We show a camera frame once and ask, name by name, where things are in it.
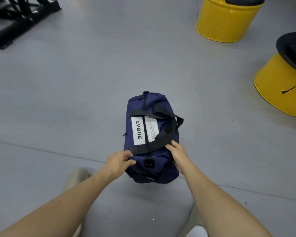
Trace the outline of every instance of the black cushion top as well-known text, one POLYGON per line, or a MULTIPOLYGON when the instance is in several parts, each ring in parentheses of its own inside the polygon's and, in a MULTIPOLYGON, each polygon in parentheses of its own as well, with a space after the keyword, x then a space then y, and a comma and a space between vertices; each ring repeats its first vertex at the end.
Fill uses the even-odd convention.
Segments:
POLYGON ((278 53, 296 69, 296 32, 282 35, 276 42, 278 53))
POLYGON ((226 0, 227 4, 236 6, 258 6, 264 3, 265 0, 226 0))

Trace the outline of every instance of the black metal stand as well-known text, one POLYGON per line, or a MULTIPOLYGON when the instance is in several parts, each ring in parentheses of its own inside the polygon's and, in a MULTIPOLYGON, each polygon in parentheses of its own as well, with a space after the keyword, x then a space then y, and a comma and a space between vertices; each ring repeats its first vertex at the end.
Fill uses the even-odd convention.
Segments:
POLYGON ((58 1, 37 0, 39 4, 28 0, 8 0, 0 3, 0 19, 15 20, 14 23, 0 31, 0 49, 3 50, 13 41, 27 32, 48 15, 61 10, 58 1))

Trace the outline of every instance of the yellow stool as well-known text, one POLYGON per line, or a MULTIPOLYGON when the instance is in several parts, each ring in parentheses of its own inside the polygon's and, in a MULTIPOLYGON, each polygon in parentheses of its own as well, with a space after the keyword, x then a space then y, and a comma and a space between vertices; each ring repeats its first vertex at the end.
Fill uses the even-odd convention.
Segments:
POLYGON ((261 96, 277 109, 296 117, 296 32, 281 36, 278 53, 254 77, 261 96))
POLYGON ((264 0, 204 0, 195 29, 213 41, 240 41, 263 3, 264 0))

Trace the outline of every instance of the left hand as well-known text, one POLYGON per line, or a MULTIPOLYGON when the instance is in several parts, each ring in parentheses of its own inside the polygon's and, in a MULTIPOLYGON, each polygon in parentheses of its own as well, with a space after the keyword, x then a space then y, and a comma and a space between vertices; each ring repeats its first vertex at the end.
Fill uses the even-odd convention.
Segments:
POLYGON ((129 150, 113 153, 107 158, 101 171, 107 175, 110 181, 113 181, 119 178, 129 166, 136 164, 135 160, 128 160, 131 156, 133 154, 129 150))

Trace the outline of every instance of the right hand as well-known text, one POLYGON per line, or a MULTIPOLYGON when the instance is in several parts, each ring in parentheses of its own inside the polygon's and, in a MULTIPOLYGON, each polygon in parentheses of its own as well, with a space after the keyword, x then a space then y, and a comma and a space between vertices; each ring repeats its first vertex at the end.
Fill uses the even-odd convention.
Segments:
POLYGON ((187 156, 183 146, 172 140, 171 145, 166 145, 166 148, 172 153, 178 171, 182 175, 185 175, 187 169, 192 166, 193 163, 187 156))

